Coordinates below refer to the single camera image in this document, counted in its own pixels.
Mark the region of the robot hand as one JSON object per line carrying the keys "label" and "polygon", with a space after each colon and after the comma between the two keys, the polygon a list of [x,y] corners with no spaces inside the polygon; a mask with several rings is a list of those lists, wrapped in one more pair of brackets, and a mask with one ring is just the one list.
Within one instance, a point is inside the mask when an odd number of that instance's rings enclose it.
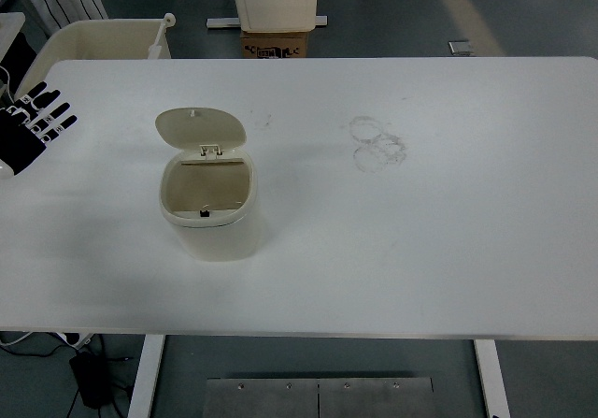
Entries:
{"label": "robot hand", "polygon": [[40,81],[11,106],[1,108],[1,179],[10,179],[30,166],[78,117],[66,116],[70,104],[64,102],[45,112],[59,96]]}

